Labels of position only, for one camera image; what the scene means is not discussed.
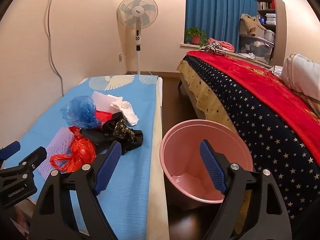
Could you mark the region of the purple foam net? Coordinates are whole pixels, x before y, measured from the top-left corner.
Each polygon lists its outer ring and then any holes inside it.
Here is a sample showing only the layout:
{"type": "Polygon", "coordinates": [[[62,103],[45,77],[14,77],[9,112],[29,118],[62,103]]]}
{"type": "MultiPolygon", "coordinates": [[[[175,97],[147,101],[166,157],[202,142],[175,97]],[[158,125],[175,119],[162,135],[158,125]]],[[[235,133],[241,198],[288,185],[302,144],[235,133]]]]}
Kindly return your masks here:
{"type": "Polygon", "coordinates": [[[50,165],[50,158],[57,154],[68,154],[73,139],[74,133],[67,127],[61,127],[46,147],[47,157],[37,168],[44,181],[46,181],[50,172],[54,169],[54,167],[50,165]]]}

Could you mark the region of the red plastic bag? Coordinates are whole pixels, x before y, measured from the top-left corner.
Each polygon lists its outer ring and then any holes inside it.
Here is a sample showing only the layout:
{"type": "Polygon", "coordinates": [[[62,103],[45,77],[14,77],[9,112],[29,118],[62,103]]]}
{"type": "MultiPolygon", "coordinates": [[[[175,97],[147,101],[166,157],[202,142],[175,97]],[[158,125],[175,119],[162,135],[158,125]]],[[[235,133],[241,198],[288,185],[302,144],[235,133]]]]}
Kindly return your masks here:
{"type": "Polygon", "coordinates": [[[63,127],[56,135],[62,135],[56,154],[49,158],[49,163],[55,169],[70,173],[75,172],[85,164],[91,164],[96,158],[95,145],[80,134],[76,126],[63,127]]]}

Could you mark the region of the blue plastic bag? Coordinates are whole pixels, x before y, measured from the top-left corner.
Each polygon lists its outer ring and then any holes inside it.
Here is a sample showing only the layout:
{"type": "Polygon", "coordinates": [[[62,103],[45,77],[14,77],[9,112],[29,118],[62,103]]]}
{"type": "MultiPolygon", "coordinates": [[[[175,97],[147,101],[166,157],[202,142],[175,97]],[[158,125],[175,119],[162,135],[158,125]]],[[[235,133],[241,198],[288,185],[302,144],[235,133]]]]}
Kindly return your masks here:
{"type": "Polygon", "coordinates": [[[96,105],[89,96],[77,96],[60,109],[63,119],[68,126],[78,128],[97,128],[101,121],[97,119],[96,105]]]}

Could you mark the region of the red snack packet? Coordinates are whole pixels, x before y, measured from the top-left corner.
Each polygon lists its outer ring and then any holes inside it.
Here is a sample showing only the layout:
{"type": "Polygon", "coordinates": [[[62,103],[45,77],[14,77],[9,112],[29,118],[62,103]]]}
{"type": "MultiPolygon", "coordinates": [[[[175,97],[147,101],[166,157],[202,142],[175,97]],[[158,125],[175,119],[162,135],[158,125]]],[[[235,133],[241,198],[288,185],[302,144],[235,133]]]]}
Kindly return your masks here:
{"type": "Polygon", "coordinates": [[[105,122],[109,121],[112,119],[112,113],[110,112],[104,112],[104,111],[99,111],[96,110],[95,112],[95,117],[102,123],[104,124],[105,122]]]}

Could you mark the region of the black star patterned cloth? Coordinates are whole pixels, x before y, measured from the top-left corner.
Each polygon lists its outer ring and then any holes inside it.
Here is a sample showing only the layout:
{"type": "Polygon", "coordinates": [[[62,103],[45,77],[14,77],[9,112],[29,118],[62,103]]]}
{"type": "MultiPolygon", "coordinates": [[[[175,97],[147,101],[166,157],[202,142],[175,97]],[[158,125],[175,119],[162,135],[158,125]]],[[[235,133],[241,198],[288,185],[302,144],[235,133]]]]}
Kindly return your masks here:
{"type": "Polygon", "coordinates": [[[126,125],[126,118],[121,112],[114,113],[112,119],[99,128],[81,128],[80,134],[95,145],[98,153],[110,148],[114,141],[121,144],[121,154],[125,155],[143,144],[143,132],[126,125]]]}

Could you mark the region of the white foam net sheet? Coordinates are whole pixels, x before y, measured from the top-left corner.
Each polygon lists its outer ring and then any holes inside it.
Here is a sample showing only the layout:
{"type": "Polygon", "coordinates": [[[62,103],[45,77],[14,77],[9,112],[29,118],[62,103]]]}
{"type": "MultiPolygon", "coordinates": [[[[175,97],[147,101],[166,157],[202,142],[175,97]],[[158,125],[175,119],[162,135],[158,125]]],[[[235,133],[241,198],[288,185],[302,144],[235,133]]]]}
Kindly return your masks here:
{"type": "Polygon", "coordinates": [[[117,101],[118,97],[94,91],[91,98],[95,103],[97,111],[109,112],[112,114],[117,113],[117,109],[112,107],[111,103],[117,101]]]}

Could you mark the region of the white paper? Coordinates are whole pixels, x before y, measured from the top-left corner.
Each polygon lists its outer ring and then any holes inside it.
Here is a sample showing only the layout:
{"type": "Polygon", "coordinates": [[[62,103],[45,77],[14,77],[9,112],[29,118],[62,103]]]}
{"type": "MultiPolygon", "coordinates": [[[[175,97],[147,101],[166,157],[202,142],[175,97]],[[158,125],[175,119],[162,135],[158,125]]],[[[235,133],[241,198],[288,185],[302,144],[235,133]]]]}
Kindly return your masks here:
{"type": "Polygon", "coordinates": [[[127,123],[130,126],[135,126],[136,124],[138,124],[139,118],[135,115],[131,103],[129,103],[128,101],[114,101],[111,103],[111,107],[120,111],[123,116],[125,116],[127,123]]]}

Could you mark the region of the pink plastic trash bin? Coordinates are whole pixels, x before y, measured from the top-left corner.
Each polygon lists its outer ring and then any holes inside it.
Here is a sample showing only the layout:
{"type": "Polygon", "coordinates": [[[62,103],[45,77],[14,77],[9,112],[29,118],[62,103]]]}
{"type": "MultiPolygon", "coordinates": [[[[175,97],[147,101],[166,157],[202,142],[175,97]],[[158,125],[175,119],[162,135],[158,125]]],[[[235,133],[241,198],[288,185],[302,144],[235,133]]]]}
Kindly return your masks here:
{"type": "Polygon", "coordinates": [[[159,158],[168,178],[174,203],[184,209],[220,204],[224,196],[216,190],[200,156],[200,143],[212,148],[229,162],[252,171],[253,160],[245,142],[231,129],[217,122],[194,119],[169,129],[160,146],[159,158]]]}

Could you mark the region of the navy star bed sheet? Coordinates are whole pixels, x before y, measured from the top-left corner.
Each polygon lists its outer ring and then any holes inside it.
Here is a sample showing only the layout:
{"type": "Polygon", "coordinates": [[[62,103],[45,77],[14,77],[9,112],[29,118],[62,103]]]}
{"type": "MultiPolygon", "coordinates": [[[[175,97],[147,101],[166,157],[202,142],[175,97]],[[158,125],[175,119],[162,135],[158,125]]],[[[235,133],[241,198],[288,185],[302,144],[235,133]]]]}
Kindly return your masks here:
{"type": "Polygon", "coordinates": [[[187,57],[178,65],[196,107],[207,120],[223,124],[246,143],[256,171],[269,169],[292,223],[317,214],[319,163],[286,122],[220,70],[205,71],[187,57]]]}

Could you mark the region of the red floral blanket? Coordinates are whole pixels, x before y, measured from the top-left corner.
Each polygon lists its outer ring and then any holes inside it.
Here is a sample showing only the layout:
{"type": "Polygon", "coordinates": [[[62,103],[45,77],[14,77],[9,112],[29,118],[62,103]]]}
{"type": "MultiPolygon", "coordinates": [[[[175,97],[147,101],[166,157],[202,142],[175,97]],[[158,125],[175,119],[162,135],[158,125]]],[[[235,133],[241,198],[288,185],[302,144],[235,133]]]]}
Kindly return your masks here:
{"type": "Polygon", "coordinates": [[[189,51],[184,60],[200,60],[205,71],[220,70],[281,117],[319,163],[319,117],[280,78],[263,67],[228,56],[189,51]]]}

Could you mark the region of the clear storage bin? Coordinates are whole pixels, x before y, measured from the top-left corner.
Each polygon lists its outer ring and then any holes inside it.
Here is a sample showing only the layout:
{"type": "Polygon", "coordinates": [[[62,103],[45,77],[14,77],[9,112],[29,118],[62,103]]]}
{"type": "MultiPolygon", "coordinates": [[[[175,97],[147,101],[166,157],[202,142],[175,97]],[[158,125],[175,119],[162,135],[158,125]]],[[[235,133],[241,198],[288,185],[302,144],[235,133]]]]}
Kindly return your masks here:
{"type": "Polygon", "coordinates": [[[242,54],[253,54],[254,59],[265,64],[269,64],[274,43],[258,37],[240,35],[239,37],[239,51],[242,54]]]}

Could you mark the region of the pink folded clothes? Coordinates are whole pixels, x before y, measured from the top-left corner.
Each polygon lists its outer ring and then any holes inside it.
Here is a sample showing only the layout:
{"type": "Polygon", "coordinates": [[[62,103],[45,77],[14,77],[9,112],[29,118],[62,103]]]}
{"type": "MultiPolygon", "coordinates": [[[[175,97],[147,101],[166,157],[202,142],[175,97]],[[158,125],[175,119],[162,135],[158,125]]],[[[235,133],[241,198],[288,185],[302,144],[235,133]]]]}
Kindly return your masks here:
{"type": "Polygon", "coordinates": [[[233,53],[235,51],[234,46],[226,41],[218,41],[213,38],[208,38],[208,43],[217,42],[222,46],[223,50],[233,53]]]}

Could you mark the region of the white standing fan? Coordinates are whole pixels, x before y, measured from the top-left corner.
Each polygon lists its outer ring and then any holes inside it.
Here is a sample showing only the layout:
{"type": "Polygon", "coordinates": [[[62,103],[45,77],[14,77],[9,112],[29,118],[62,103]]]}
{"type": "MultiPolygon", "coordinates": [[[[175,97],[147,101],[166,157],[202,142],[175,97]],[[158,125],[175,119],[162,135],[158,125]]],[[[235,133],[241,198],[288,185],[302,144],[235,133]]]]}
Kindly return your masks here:
{"type": "Polygon", "coordinates": [[[135,31],[137,74],[140,75],[140,53],[142,51],[142,29],[149,27],[158,16],[155,0],[123,0],[117,9],[117,19],[135,31]]]}

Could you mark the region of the blue window curtain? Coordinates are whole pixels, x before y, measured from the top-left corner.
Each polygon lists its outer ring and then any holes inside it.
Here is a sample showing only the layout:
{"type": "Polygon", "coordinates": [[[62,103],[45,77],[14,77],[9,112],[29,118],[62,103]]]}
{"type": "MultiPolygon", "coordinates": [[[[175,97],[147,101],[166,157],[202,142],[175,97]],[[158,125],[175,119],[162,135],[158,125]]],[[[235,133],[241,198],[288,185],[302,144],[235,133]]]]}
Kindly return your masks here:
{"type": "Polygon", "coordinates": [[[197,28],[206,38],[226,41],[239,52],[242,14],[257,16],[257,0],[186,0],[185,30],[197,28]]]}

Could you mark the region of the wall power plug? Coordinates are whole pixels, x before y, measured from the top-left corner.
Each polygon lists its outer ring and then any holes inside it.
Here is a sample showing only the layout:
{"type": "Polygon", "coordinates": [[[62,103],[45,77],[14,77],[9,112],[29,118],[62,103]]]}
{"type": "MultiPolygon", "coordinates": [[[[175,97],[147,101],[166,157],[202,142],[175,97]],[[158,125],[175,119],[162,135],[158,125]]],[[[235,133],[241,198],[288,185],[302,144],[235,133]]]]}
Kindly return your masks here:
{"type": "Polygon", "coordinates": [[[119,62],[126,60],[126,56],[123,54],[119,54],[119,62]]]}

